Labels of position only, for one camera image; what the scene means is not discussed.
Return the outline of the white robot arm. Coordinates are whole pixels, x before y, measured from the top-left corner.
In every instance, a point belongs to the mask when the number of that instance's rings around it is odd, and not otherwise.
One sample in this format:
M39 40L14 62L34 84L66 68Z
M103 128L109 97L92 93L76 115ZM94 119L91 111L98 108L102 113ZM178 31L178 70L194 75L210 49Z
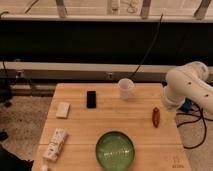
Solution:
M170 69L161 95L162 103L168 110L176 110L188 98L213 114L213 87L206 83L208 76L208 67L199 61Z

